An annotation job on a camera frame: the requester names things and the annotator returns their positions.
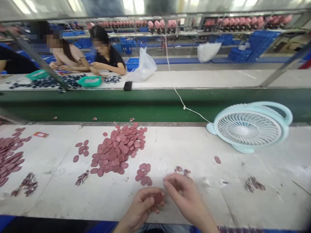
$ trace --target white bag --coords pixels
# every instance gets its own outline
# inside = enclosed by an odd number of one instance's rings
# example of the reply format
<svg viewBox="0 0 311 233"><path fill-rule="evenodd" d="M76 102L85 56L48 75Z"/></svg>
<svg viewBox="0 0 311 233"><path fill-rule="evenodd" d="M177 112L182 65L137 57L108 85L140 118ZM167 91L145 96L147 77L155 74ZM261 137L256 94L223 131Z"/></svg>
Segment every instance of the white bag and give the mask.
<svg viewBox="0 0 311 233"><path fill-rule="evenodd" d="M156 62L147 54L147 47L139 50L139 67L128 74L127 81L136 83L147 80L156 71Z"/></svg>
<svg viewBox="0 0 311 233"><path fill-rule="evenodd" d="M205 43L198 46L198 60L201 63L213 59L218 53L221 43Z"/></svg>

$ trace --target fan stand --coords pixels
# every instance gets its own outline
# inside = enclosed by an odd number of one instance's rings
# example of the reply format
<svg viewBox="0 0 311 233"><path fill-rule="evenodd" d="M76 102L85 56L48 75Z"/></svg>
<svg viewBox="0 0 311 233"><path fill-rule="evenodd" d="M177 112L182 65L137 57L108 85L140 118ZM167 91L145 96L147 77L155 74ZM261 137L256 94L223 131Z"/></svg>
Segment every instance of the fan stand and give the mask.
<svg viewBox="0 0 311 233"><path fill-rule="evenodd" d="M213 135L217 135L215 127L214 127L214 123L208 123L206 125L206 129L209 133L213 134ZM250 147L245 147L245 146L236 146L236 145L232 145L232 147L234 149L236 149L237 151L244 153L244 154L252 154L254 153L254 148L250 148Z"/></svg>
<svg viewBox="0 0 311 233"><path fill-rule="evenodd" d="M244 154L252 154L254 153L254 148L251 147L244 147L244 146L236 146L232 145L234 149L236 149L238 152L244 153Z"/></svg>
<svg viewBox="0 0 311 233"><path fill-rule="evenodd" d="M206 129L209 133L213 134L213 135L217 135L215 127L214 127L214 123L208 123L206 125Z"/></svg>

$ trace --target fan grille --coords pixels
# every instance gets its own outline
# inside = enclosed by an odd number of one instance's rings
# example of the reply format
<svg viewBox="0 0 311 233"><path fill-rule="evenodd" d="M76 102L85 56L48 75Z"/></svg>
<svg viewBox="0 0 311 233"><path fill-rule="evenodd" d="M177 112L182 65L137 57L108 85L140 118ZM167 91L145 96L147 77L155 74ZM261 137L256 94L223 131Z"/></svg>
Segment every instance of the fan grille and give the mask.
<svg viewBox="0 0 311 233"><path fill-rule="evenodd" d="M281 128L272 118L257 112L232 113L217 123L217 132L229 143L263 146L281 137Z"/></svg>

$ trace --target cell phone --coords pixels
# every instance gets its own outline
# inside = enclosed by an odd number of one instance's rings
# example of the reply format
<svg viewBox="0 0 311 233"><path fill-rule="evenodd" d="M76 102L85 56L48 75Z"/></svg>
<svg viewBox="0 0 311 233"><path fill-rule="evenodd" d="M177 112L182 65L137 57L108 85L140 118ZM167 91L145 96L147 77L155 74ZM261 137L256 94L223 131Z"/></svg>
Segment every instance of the cell phone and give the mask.
<svg viewBox="0 0 311 233"><path fill-rule="evenodd" d="M130 82L130 81L125 82L123 90L131 91L132 90L132 82Z"/></svg>

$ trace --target green plastic basket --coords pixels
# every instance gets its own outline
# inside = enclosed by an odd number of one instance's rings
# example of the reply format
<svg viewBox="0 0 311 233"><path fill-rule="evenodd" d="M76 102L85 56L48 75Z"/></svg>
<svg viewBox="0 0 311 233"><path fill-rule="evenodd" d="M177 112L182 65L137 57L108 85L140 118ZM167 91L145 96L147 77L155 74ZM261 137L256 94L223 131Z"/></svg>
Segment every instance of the green plastic basket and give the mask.
<svg viewBox="0 0 311 233"><path fill-rule="evenodd" d="M94 83L85 83L84 82L86 79L96 79L96 78L99 79L97 82L94 82ZM101 85L101 76L85 76L85 77L81 78L77 83L79 83L83 87L97 87L97 86Z"/></svg>
<svg viewBox="0 0 311 233"><path fill-rule="evenodd" d="M37 70L35 72L25 75L26 78L29 78L32 81L41 78L47 78L49 76L50 75L45 70Z"/></svg>

